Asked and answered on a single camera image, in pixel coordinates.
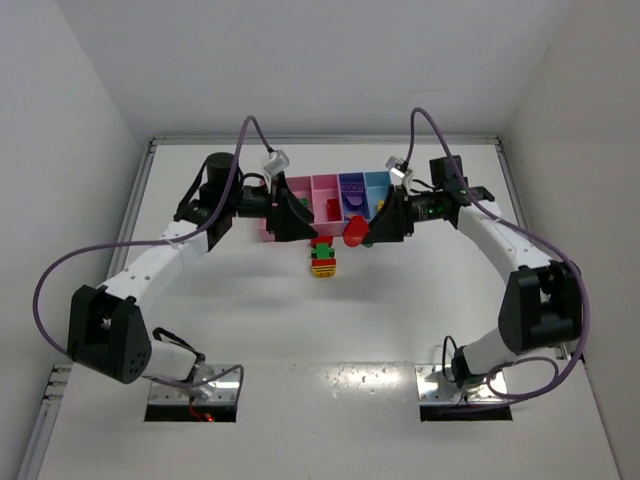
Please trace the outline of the red rounded lego brick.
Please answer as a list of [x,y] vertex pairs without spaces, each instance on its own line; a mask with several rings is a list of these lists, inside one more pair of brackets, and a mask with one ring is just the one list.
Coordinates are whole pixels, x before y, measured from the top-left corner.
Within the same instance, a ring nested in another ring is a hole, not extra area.
[[346,224],[342,238],[346,246],[355,248],[364,243],[369,233],[369,224],[367,220],[360,215],[354,215]]

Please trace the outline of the purple flower lego brick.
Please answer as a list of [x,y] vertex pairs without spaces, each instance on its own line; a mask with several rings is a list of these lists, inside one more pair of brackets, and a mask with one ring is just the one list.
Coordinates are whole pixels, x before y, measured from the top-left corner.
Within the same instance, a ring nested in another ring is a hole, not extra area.
[[361,211],[365,208],[365,199],[362,196],[347,195],[343,198],[345,208],[350,211]]

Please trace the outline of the red green yellow lego stack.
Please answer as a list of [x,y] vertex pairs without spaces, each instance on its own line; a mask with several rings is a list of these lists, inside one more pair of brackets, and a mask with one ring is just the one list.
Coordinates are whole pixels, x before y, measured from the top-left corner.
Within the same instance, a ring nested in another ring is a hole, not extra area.
[[332,236],[319,236],[310,241],[311,273],[316,278],[330,278],[336,274],[337,261]]

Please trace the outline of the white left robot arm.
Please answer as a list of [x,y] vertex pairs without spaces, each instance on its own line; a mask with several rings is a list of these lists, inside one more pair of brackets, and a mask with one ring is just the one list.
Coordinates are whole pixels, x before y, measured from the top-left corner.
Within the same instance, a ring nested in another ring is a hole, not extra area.
[[281,150],[263,161],[264,182],[244,185],[238,158],[209,155],[179,202],[161,237],[135,261],[97,287],[73,295],[67,350],[72,360],[123,384],[140,377],[182,387],[194,379],[202,353],[144,317],[154,301],[189,265],[210,252],[236,217],[262,218],[278,242],[314,239],[314,216],[293,194]]

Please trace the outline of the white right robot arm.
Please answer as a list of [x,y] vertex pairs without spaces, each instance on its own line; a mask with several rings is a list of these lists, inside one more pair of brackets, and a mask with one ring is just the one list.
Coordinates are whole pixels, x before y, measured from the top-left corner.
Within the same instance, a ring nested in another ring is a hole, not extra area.
[[582,296],[569,265],[505,225],[494,196],[484,187],[468,186],[460,156],[433,159],[429,167],[433,190],[390,187],[362,241],[401,242],[417,223],[444,220],[479,248],[504,281],[496,328],[456,347],[453,382],[458,387],[478,382],[524,354],[578,339]]

